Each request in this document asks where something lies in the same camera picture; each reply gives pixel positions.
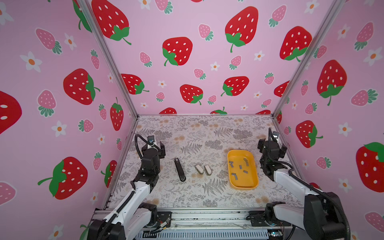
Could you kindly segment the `yellow plastic tray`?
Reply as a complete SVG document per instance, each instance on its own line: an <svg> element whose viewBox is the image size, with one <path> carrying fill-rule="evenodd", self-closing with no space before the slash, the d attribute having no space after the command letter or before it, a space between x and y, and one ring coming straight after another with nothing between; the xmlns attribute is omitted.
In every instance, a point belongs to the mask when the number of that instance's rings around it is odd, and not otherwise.
<svg viewBox="0 0 384 240"><path fill-rule="evenodd" d="M236 190L253 190L259 185L253 154L246 150L230 150L227 155L229 180Z"/></svg>

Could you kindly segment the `black long stapler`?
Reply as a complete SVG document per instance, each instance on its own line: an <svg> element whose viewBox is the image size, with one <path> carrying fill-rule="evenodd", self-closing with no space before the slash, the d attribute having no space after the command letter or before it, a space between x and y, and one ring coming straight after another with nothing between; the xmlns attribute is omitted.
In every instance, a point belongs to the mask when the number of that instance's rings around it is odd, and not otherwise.
<svg viewBox="0 0 384 240"><path fill-rule="evenodd" d="M185 175L185 172L183 170L183 167L181 165L180 160L178 158L175 158L174 162L175 162L175 166L176 166L180 181L185 182L186 181L186 175Z"/></svg>

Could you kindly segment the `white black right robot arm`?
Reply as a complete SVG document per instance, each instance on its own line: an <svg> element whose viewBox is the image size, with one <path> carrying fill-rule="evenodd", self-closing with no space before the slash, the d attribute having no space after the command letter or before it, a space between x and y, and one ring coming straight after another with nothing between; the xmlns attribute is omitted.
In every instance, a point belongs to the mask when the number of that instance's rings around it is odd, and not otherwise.
<svg viewBox="0 0 384 240"><path fill-rule="evenodd" d="M268 138L259 140L261 169L270 180L296 196L303 207L292 207L284 202L268 203L263 214L265 222L270 226L287 222L294 229L306 231L313 240L351 239L351 227L340 198L297 177L293 166L282 161L287 147L280 145L275 136L276 132L269 130Z"/></svg>

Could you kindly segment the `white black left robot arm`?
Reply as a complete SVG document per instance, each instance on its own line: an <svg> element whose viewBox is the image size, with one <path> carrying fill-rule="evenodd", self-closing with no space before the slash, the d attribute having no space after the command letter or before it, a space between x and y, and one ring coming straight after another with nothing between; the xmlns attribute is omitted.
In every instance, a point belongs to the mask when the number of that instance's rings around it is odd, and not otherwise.
<svg viewBox="0 0 384 240"><path fill-rule="evenodd" d="M155 136L145 139L136 134L134 141L141 167L131 181L132 190L103 220L91 223L88 240L133 240L142 228L157 221L157 206L143 201L159 180L160 159L166 155L165 146L157 143Z"/></svg>

